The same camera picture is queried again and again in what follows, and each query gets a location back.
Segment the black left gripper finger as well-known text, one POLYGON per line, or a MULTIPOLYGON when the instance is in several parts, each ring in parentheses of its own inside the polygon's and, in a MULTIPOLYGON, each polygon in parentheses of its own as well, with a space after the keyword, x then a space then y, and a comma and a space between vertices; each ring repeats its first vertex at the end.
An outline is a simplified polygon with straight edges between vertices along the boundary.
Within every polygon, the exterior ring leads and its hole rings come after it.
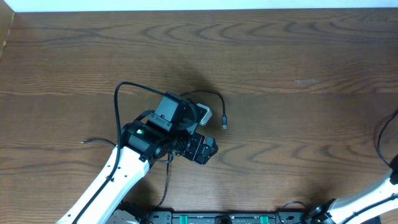
POLYGON ((211 136, 208 136, 205 142, 203 143, 203 148, 206 150, 217 150, 218 146, 216 144, 215 139, 212 138, 211 136))
POLYGON ((217 152, 217 148, 204 147, 197 155, 197 162, 199 164, 206 164, 217 152))

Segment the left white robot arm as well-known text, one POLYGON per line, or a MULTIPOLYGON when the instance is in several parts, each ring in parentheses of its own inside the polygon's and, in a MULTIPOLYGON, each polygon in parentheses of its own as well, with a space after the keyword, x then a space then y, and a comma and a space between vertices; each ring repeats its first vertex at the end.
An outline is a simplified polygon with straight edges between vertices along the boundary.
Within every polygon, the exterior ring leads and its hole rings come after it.
POLYGON ((124 125, 106 165, 59 223, 106 223, 130 189, 167 154, 206 164, 218 146, 196 128, 211 116, 209 107, 165 93, 156 110, 124 125))

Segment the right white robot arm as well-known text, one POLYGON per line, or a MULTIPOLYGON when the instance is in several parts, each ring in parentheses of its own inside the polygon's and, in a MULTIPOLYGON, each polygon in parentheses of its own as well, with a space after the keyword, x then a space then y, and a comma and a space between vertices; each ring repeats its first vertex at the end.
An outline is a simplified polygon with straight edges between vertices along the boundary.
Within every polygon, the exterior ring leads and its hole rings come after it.
POLYGON ((397 208, 397 158, 388 173, 368 188, 346 198, 332 199, 314 209, 306 223, 363 223, 397 208))

